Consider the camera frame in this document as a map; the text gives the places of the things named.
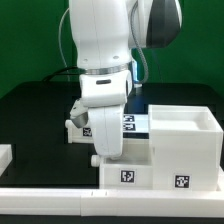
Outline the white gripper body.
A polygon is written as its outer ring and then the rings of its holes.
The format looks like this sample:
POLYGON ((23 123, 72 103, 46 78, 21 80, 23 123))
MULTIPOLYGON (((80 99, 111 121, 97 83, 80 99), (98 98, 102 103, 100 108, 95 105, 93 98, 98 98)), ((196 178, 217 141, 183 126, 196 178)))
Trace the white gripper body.
POLYGON ((121 156, 123 114, 123 105, 88 109, 93 142, 98 155, 105 158, 121 156))

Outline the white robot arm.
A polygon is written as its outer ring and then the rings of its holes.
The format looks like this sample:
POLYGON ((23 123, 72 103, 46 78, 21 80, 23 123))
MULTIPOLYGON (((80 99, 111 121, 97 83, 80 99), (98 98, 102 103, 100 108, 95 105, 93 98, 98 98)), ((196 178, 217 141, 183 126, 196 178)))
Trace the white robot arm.
POLYGON ((182 12, 178 0, 69 0, 77 48, 81 98, 71 119, 89 125, 95 150, 118 157, 123 148, 123 113, 135 83, 133 48, 168 46, 178 35, 182 12))

